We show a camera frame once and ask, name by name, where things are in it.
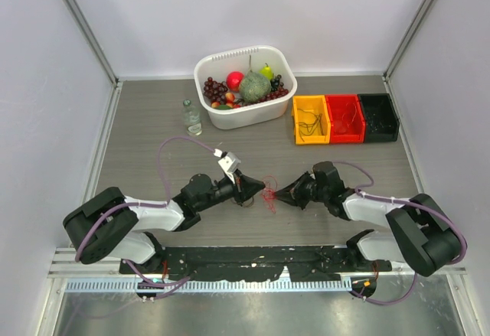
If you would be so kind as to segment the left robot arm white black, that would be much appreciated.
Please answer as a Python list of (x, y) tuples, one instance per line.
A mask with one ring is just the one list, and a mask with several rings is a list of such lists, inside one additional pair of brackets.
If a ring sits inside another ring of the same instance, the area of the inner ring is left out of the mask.
[(200, 221), (200, 213), (228, 200), (244, 204), (265, 184), (237, 170), (233, 177), (213, 181), (194, 175), (170, 201), (141, 201), (125, 196), (118, 187), (107, 188), (63, 221), (77, 252), (75, 260), (85, 265), (106, 257), (127, 259), (148, 274), (158, 272), (163, 255), (154, 230), (185, 231)]

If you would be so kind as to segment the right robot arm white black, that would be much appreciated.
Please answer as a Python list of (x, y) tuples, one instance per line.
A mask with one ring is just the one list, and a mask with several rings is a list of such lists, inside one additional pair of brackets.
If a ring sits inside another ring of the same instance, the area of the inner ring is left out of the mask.
[(274, 196), (301, 209), (310, 202), (322, 203), (334, 217), (386, 228), (384, 233), (368, 231), (351, 240), (354, 246), (346, 251), (345, 259), (356, 271), (375, 260), (386, 260), (406, 263), (416, 274), (428, 277), (464, 259), (464, 236), (428, 194), (382, 197), (364, 189), (362, 184), (346, 187), (335, 163), (322, 161)]

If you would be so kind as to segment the yellow storage bin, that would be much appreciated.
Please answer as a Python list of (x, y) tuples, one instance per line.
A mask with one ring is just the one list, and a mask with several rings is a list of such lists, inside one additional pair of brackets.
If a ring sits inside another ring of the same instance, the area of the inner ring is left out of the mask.
[(324, 95), (294, 96), (292, 117), (297, 145), (330, 143), (331, 122)]

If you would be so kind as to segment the white plastic basket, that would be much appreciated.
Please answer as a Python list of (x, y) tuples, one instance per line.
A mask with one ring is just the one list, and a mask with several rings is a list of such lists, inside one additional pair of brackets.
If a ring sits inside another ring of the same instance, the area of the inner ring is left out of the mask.
[(219, 129), (237, 129), (280, 117), (297, 90), (278, 49), (256, 45), (209, 55), (194, 68), (201, 105)]

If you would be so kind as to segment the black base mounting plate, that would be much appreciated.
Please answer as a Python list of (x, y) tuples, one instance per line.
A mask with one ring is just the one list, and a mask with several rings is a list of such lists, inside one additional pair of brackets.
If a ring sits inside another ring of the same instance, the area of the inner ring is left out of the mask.
[(137, 265), (144, 275), (167, 274), (177, 281), (276, 281), (284, 269), (293, 282), (336, 280), (342, 272), (389, 272), (386, 260), (362, 259), (345, 246), (167, 247), (155, 263)]

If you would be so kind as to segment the clear glass bottle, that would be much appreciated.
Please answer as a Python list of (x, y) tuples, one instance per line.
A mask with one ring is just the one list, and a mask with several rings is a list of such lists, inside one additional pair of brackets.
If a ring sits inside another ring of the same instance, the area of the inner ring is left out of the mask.
[(189, 135), (198, 136), (202, 133), (201, 117), (198, 108), (189, 99), (183, 101), (183, 120)]

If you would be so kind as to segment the red storage bin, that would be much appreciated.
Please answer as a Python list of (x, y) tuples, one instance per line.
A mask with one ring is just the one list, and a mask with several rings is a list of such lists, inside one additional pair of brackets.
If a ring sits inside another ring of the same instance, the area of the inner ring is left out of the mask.
[(331, 144), (361, 144), (364, 142), (365, 121), (356, 94), (325, 95), (331, 122)]

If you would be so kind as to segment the small peaches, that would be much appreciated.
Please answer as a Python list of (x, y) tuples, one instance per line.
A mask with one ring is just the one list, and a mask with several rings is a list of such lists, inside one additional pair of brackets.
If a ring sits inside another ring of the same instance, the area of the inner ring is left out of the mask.
[(210, 96), (213, 109), (236, 109), (241, 107), (243, 100), (233, 92), (218, 92)]

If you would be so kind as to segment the red cherry bunch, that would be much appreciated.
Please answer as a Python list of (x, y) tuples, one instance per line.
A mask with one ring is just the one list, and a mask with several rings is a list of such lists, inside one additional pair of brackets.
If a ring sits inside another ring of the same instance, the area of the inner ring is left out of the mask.
[(255, 101), (255, 102), (243, 102), (243, 106), (251, 106), (251, 105), (258, 104), (258, 103), (265, 103), (265, 102), (272, 101), (275, 99), (280, 99), (284, 96), (287, 96), (288, 94), (289, 94), (288, 89), (284, 89), (284, 88), (280, 88), (277, 90), (272, 89), (268, 95), (260, 98), (259, 100)]

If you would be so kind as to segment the green netted melon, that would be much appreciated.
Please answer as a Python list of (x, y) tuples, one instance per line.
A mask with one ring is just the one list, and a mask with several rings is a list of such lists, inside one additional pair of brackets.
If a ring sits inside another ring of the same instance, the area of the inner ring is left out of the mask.
[(271, 84), (262, 74), (251, 72), (243, 78), (239, 92), (245, 102), (255, 102), (271, 92)]

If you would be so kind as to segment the dark red grape bunch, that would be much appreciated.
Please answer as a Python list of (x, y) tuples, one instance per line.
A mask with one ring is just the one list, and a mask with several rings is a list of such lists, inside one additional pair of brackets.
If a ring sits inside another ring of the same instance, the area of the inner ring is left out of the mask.
[(218, 92), (223, 93), (223, 92), (228, 92), (228, 91), (229, 91), (229, 89), (227, 88), (227, 86), (224, 82), (217, 82), (212, 77), (208, 77), (204, 82), (203, 94), (205, 97), (208, 98), (209, 101), (210, 101), (210, 96), (213, 93), (218, 93)]

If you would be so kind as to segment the dark purple grape bunch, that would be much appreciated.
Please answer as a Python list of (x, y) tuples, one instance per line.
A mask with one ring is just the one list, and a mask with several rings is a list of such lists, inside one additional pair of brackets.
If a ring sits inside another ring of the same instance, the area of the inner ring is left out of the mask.
[(273, 92), (281, 90), (284, 86), (284, 83), (282, 81), (282, 76), (280, 74), (278, 74), (274, 78), (272, 78), (270, 83), (271, 83), (271, 90)]

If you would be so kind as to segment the black storage bin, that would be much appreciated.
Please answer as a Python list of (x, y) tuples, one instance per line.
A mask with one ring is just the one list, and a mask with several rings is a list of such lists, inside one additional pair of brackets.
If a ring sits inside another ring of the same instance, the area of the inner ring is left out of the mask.
[(365, 121), (364, 143), (397, 141), (400, 121), (390, 95), (361, 93), (358, 99)]

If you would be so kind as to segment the red pomegranate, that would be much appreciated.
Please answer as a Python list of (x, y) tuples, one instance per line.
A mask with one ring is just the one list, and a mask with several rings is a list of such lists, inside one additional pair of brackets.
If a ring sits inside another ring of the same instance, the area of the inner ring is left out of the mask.
[(244, 74), (239, 71), (230, 72), (226, 79), (228, 89), (232, 92), (238, 92), (243, 78)]

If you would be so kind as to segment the green pear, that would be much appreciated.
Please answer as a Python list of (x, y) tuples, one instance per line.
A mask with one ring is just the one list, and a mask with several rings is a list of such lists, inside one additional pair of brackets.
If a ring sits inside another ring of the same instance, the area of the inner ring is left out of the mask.
[(274, 73), (269, 64), (264, 64), (263, 68), (260, 70), (260, 74), (262, 74), (268, 81), (271, 81), (274, 78)]

